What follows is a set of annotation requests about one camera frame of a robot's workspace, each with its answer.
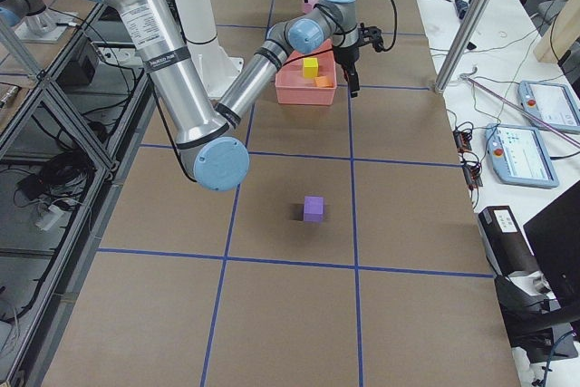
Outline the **pink foam block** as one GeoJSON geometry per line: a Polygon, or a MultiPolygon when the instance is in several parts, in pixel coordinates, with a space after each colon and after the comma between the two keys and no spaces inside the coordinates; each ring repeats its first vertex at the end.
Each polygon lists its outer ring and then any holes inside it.
{"type": "Polygon", "coordinates": [[[318,3],[318,0],[306,0],[305,2],[302,3],[302,11],[303,14],[309,14],[310,12],[313,11],[314,6],[318,3]]]}

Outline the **orange foam block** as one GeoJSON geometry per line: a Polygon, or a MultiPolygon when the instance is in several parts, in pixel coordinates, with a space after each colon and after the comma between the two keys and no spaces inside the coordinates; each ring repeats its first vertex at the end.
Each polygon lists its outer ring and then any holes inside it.
{"type": "Polygon", "coordinates": [[[317,88],[333,88],[334,81],[330,76],[321,75],[314,78],[314,85],[317,88]]]}

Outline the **yellow foam block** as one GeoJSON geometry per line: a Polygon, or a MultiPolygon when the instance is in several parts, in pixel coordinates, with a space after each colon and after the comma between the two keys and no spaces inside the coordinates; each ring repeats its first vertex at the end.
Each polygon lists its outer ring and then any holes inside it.
{"type": "Polygon", "coordinates": [[[314,79],[319,74],[319,62],[316,57],[302,59],[302,75],[305,79],[314,79]]]}

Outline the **purple foam block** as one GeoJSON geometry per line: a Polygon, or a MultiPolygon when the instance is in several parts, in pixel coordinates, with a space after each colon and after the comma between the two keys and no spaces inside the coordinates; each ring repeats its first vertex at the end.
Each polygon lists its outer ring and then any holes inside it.
{"type": "Polygon", "coordinates": [[[319,196],[305,196],[303,221],[320,223],[324,220],[324,198],[319,196]]]}

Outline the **pink plastic bin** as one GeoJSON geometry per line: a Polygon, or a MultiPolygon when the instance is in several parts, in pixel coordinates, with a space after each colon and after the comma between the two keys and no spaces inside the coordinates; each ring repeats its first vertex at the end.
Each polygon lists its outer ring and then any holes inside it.
{"type": "Polygon", "coordinates": [[[316,57],[319,62],[319,74],[330,76],[333,88],[317,88],[314,79],[305,79],[302,75],[302,54],[292,52],[285,65],[275,76],[275,92],[280,104],[319,105],[333,104],[337,79],[331,40],[326,40],[314,53],[306,57],[316,57]]]}

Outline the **metal rod with hook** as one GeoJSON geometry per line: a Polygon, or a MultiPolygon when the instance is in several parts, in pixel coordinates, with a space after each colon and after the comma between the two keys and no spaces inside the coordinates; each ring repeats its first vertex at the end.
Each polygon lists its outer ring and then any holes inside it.
{"type": "Polygon", "coordinates": [[[462,81],[468,82],[473,87],[479,88],[483,92],[486,92],[489,95],[493,96],[494,98],[498,99],[503,105],[507,105],[508,107],[514,109],[515,111],[519,111],[524,117],[526,117],[528,120],[530,120],[530,122],[532,124],[534,124],[535,126],[541,128],[543,130],[553,132],[556,136],[558,136],[562,140],[566,141],[567,143],[571,144],[575,148],[579,149],[579,140],[573,139],[571,137],[571,134],[578,134],[579,132],[578,133],[566,133],[566,132],[558,131],[554,127],[552,127],[550,124],[547,124],[547,123],[539,120],[538,118],[534,117],[533,115],[524,112],[524,110],[521,106],[521,103],[513,103],[512,101],[504,98],[502,95],[489,89],[489,87],[485,86],[484,84],[477,82],[475,80],[475,77],[474,77],[474,74],[476,72],[477,71],[474,71],[473,73],[461,73],[459,75],[459,78],[462,81]]]}

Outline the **near teach pendant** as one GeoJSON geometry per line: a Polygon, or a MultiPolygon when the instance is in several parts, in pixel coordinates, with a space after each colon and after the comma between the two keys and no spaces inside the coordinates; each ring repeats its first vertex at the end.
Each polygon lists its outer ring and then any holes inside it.
{"type": "Polygon", "coordinates": [[[491,123],[486,127],[486,148],[502,183],[542,189],[559,186],[539,129],[491,123]]]}

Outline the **teach pendant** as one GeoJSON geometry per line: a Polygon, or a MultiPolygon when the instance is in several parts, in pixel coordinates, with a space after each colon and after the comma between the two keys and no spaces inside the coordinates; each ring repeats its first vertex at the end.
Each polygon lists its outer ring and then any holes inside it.
{"type": "Polygon", "coordinates": [[[558,131],[579,132],[579,108],[568,85],[522,81],[517,87],[517,97],[524,112],[558,131]]]}
{"type": "Polygon", "coordinates": [[[539,129],[491,123],[486,127],[486,148],[502,183],[542,189],[559,186],[539,129]]]}

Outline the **far teach pendant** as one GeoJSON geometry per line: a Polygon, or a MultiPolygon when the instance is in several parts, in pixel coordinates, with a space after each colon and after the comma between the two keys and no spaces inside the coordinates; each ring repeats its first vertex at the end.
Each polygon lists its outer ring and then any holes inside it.
{"type": "Polygon", "coordinates": [[[568,85],[522,81],[517,87],[517,97],[524,112],[558,131],[579,132],[579,108],[568,85]]]}

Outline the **black box with label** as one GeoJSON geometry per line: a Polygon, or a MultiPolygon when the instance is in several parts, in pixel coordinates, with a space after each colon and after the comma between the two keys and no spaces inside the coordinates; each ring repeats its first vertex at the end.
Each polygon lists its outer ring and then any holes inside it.
{"type": "Polygon", "coordinates": [[[491,206],[478,213],[478,228],[486,256],[501,276],[539,270],[509,206],[491,206]]]}

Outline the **black monitor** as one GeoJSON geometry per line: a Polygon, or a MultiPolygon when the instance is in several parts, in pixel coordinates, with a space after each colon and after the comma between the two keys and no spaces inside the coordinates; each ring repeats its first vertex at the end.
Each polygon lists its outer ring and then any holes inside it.
{"type": "Polygon", "coordinates": [[[524,225],[539,269],[560,305],[579,301],[579,183],[524,225]]]}

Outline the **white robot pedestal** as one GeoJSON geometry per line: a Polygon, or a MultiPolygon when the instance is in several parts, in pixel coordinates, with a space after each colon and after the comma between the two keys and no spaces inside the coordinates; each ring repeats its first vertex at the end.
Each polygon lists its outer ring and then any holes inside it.
{"type": "Polygon", "coordinates": [[[175,0],[182,31],[199,77],[212,100],[219,100],[241,73],[244,60],[230,57],[218,40],[210,0],[175,0]]]}

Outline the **aluminium frame post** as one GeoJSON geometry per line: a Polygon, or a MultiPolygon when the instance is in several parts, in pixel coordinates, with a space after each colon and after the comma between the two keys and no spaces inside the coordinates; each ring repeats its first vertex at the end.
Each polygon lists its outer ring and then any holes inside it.
{"type": "Polygon", "coordinates": [[[447,88],[452,74],[458,67],[460,59],[466,51],[468,42],[471,40],[489,1],[490,0],[471,0],[462,24],[457,31],[442,66],[440,67],[440,71],[434,83],[434,91],[436,93],[443,94],[447,88]]]}

